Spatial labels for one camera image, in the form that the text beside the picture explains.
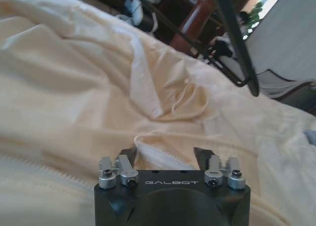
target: white bedsheet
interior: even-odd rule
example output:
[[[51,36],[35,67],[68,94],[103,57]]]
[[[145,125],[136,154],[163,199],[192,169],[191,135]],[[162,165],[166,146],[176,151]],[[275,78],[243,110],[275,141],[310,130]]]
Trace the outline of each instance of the white bedsheet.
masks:
[[[98,160],[134,145],[140,169],[237,156],[250,225],[315,225],[315,117],[78,0],[0,0],[0,16],[1,225],[94,225]]]

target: bolt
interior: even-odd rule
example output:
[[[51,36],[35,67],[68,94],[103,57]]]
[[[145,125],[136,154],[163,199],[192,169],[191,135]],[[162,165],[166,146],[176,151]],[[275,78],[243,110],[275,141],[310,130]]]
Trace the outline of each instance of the bolt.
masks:
[[[211,187],[211,188],[215,188],[217,187],[217,181],[216,180],[210,180],[208,183],[208,186]]]
[[[233,175],[234,177],[241,177],[242,173],[241,173],[240,170],[234,169],[234,170],[232,171],[232,175]]]
[[[103,176],[105,177],[110,177],[112,175],[112,170],[111,169],[106,169],[103,171]]]
[[[137,182],[135,180],[127,180],[126,186],[128,188],[133,188],[137,185]]]

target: wooden furniture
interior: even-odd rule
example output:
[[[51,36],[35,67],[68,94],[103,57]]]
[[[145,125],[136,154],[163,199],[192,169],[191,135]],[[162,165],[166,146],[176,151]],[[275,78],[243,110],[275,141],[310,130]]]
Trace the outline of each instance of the wooden furniture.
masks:
[[[124,0],[99,0],[102,3],[123,12],[124,11]],[[233,0],[236,6],[236,10],[241,10],[248,0]],[[191,13],[192,9],[196,6],[195,0],[163,0],[156,7],[177,27],[186,20]],[[216,15],[216,7],[210,5],[209,18],[202,28],[198,28],[199,36],[194,38],[200,41],[202,46],[207,46],[209,41],[217,35],[222,35],[225,30],[220,21],[218,21]],[[155,32],[157,39],[161,40],[166,44],[170,44],[174,37],[174,33],[158,19],[158,29]]]
[[[181,24],[181,32],[192,40],[197,40],[215,8],[213,0],[197,0],[190,14]],[[191,48],[179,34],[174,35],[170,46],[184,53],[188,53]]]

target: wrinkled fabric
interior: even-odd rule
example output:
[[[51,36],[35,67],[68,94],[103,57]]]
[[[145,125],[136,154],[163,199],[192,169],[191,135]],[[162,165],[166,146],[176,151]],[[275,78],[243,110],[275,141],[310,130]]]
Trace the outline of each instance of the wrinkled fabric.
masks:
[[[223,161],[239,158],[252,191],[250,225],[314,225],[316,149],[303,131],[316,128],[315,117],[252,97],[213,67],[78,0],[0,0],[0,47],[1,155],[93,187],[99,159],[123,149],[137,147],[137,169],[198,169],[194,147],[212,150]],[[50,171],[43,177],[10,158],[1,164],[1,225],[25,217],[24,225],[38,217],[94,224],[83,213],[93,212],[91,191],[69,194]],[[13,171],[23,183],[10,188],[19,179]]]

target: metal frame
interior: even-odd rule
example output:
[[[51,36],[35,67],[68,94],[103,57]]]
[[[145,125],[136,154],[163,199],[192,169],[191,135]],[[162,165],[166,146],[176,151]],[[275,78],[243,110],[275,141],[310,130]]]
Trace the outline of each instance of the metal frame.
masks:
[[[179,29],[170,22],[157,8],[155,8],[150,2],[146,0],[140,0],[142,5],[153,11],[157,17],[175,34],[179,34],[187,43],[194,47],[199,54],[203,55],[203,58],[208,61],[208,64],[214,65],[218,68],[228,79],[231,80],[236,86],[243,87],[246,84],[253,96],[259,95],[259,84],[256,73],[253,69],[253,65],[247,51],[246,45],[242,39],[242,35],[237,23],[236,13],[233,8],[232,0],[214,0],[218,6],[218,10],[221,14],[223,24],[228,31],[231,38],[232,45],[235,49],[237,60],[240,64],[245,80],[240,80],[234,72],[227,68],[224,64],[220,63],[216,59],[209,57],[208,54],[194,41],[192,41],[187,35],[179,31]]]

